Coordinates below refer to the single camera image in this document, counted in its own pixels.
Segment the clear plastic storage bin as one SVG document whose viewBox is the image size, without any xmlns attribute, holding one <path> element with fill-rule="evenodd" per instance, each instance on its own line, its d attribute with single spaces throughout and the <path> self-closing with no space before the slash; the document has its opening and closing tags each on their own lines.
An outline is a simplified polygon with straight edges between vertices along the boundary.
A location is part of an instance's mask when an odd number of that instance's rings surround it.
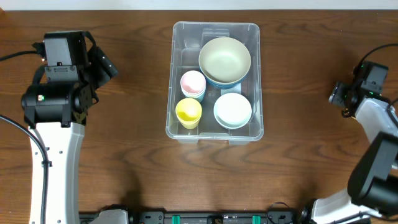
<svg viewBox="0 0 398 224">
<path fill-rule="evenodd" d="M 213 107 L 221 96 L 221 88 L 206 84 L 203 108 L 199 124 L 194 129 L 186 129 L 177 119 L 175 107 L 185 96 L 181 91 L 180 79 L 190 70 L 199 71 L 198 58 L 201 48 L 217 37 L 232 37 L 242 42 L 251 55 L 249 75 L 240 83 L 242 95 L 251 106 L 252 115 L 242 128 L 228 130 L 215 119 Z M 261 45 L 260 28 L 254 23 L 242 22 L 193 22 L 175 23 L 172 34 L 172 54 L 170 62 L 169 95 L 165 132 L 168 137 L 180 143 L 196 144 L 200 140 L 224 140 L 229 144 L 247 144 L 258 141 L 264 134 L 261 86 Z"/>
</svg>

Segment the pink plastic cup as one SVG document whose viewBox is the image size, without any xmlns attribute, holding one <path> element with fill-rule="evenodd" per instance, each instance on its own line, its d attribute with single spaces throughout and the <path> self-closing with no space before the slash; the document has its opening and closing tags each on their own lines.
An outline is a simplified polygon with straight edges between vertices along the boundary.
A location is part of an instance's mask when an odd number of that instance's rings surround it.
<svg viewBox="0 0 398 224">
<path fill-rule="evenodd" d="M 185 72 L 180 80 L 180 85 L 189 94 L 197 94 L 206 87 L 205 76 L 196 70 Z"/>
</svg>

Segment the yellow cup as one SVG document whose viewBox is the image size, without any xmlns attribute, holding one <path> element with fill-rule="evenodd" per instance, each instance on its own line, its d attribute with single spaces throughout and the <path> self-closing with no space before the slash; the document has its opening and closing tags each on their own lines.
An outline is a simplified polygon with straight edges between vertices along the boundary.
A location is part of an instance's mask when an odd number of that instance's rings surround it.
<svg viewBox="0 0 398 224">
<path fill-rule="evenodd" d="M 194 129 L 202 116 L 202 107 L 196 99 L 184 98 L 177 103 L 175 112 L 183 127 Z"/>
</svg>

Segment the cream white cup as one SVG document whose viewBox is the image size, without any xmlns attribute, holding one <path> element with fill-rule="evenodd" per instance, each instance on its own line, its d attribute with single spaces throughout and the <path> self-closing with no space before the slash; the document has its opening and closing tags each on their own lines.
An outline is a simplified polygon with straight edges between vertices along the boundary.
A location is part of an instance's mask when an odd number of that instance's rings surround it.
<svg viewBox="0 0 398 224">
<path fill-rule="evenodd" d="M 182 89 L 182 93 L 184 94 L 184 96 L 187 95 L 187 94 L 190 94 L 190 95 L 200 95 L 200 94 L 202 94 L 202 93 L 205 93 L 205 90 L 206 90 L 206 89 L 203 89 L 203 90 L 202 90 L 201 92 L 199 92 L 199 93 L 189 93 L 189 92 L 185 91 L 184 89 Z"/>
</svg>

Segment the blue plastic cup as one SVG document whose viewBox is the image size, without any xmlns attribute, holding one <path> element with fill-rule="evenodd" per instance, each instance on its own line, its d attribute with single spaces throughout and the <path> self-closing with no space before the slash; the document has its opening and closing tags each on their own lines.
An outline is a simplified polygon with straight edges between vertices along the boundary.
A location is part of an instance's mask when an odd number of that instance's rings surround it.
<svg viewBox="0 0 398 224">
<path fill-rule="evenodd" d="M 204 93 L 202 93 L 202 94 L 200 94 L 200 95 L 190 95 L 190 94 L 187 94 L 187 95 L 185 95 L 185 97 L 186 98 L 193 98 L 193 99 L 195 99 L 195 100 L 197 100 L 199 103 L 201 103 L 202 102 L 202 100 L 204 99 Z"/>
</svg>

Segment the white bowl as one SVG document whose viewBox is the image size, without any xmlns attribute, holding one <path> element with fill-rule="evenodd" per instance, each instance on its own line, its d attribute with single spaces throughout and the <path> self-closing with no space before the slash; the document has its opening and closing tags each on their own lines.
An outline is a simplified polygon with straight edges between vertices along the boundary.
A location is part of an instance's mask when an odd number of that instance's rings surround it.
<svg viewBox="0 0 398 224">
<path fill-rule="evenodd" d="M 214 117 L 218 116 L 227 123 L 237 123 L 251 119 L 252 108 L 247 98 L 237 93 L 227 93 L 220 96 L 213 107 Z"/>
</svg>

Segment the grey bowl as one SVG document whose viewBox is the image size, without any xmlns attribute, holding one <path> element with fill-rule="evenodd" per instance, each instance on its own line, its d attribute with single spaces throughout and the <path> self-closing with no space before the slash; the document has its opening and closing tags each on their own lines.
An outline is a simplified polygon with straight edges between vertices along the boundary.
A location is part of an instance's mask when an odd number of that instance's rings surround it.
<svg viewBox="0 0 398 224">
<path fill-rule="evenodd" d="M 227 123 L 226 121 L 223 121 L 218 116 L 216 116 L 215 119 L 222 127 L 226 128 L 226 129 L 239 129 L 239 128 L 242 128 L 243 126 L 245 126 L 249 122 L 249 119 L 244 119 L 244 120 L 238 121 L 237 123 Z"/>
</svg>

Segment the cream beige bowl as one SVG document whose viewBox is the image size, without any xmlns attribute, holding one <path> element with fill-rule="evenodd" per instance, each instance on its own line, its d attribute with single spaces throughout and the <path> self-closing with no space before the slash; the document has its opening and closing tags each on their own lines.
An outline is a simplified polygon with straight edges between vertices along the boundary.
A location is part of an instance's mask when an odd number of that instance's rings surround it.
<svg viewBox="0 0 398 224">
<path fill-rule="evenodd" d="M 218 37 L 202 47 L 198 64 L 212 80 L 231 83 L 249 71 L 251 55 L 242 42 L 230 37 Z"/>
</svg>

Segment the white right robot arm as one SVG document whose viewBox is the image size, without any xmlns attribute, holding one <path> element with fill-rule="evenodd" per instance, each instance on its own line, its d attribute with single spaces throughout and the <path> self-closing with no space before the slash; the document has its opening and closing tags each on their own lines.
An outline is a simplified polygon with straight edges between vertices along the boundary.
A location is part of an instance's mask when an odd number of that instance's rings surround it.
<svg viewBox="0 0 398 224">
<path fill-rule="evenodd" d="M 371 217 L 397 221 L 397 116 L 393 104 L 378 93 L 356 90 L 354 118 L 363 127 L 369 148 L 347 188 L 304 206 L 299 223 L 357 223 Z"/>
</svg>

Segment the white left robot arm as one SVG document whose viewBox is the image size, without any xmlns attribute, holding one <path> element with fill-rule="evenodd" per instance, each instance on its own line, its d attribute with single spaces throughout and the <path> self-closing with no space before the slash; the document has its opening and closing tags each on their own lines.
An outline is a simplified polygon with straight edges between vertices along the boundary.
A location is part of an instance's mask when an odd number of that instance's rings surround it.
<svg viewBox="0 0 398 224">
<path fill-rule="evenodd" d="M 96 90 L 118 71 L 88 31 L 49 32 L 21 98 L 32 151 L 30 223 L 79 223 L 78 163 Z"/>
</svg>

